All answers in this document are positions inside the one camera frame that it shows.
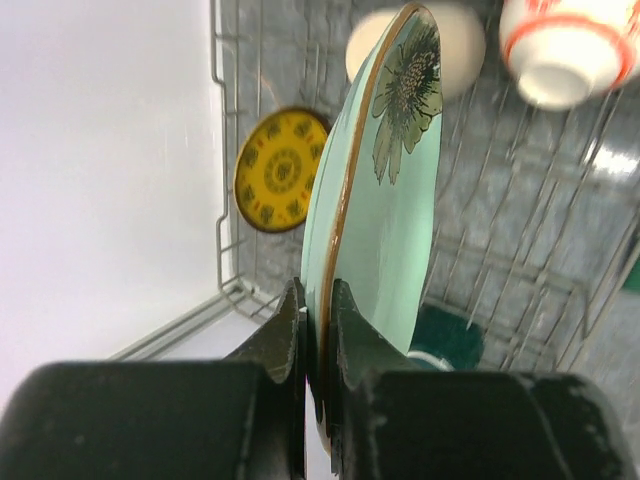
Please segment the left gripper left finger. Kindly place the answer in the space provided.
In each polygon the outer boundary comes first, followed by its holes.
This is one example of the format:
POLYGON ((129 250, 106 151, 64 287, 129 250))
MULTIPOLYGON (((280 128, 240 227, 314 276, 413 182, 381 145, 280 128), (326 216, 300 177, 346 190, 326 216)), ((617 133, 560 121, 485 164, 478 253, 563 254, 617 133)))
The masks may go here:
POLYGON ((274 314, 219 360, 57 362, 1 420, 5 479, 301 479, 306 305, 274 314))

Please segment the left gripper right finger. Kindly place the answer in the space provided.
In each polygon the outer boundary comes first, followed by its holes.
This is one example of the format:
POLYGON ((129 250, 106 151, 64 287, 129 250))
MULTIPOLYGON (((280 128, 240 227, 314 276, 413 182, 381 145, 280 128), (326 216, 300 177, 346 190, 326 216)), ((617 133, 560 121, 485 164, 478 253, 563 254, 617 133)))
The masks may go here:
POLYGON ((336 281, 329 327, 331 467, 342 479, 634 479, 606 395, 566 373, 418 367, 336 281))

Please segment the mint green flower plate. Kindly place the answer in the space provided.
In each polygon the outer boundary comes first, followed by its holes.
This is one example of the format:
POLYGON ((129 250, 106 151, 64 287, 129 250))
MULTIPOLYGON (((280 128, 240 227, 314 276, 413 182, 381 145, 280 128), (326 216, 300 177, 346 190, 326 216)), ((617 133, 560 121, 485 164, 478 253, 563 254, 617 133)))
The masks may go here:
POLYGON ((432 246, 442 110, 439 30, 428 8, 411 2, 360 67, 313 183, 301 283, 315 331, 309 383, 323 442, 334 282, 348 284, 360 314, 393 347, 409 349, 432 246))

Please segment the cream bird pattern plate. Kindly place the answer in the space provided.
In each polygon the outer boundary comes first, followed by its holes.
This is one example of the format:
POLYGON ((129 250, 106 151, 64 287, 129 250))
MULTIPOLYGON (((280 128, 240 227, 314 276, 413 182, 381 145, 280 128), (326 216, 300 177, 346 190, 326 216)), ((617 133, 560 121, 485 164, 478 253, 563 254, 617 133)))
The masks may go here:
POLYGON ((303 313, 306 315, 307 326, 307 382, 313 397, 315 420, 320 424, 324 418, 324 407, 322 401, 322 391, 319 370, 319 346, 316 332, 316 325, 312 314, 312 309, 305 306, 303 313))

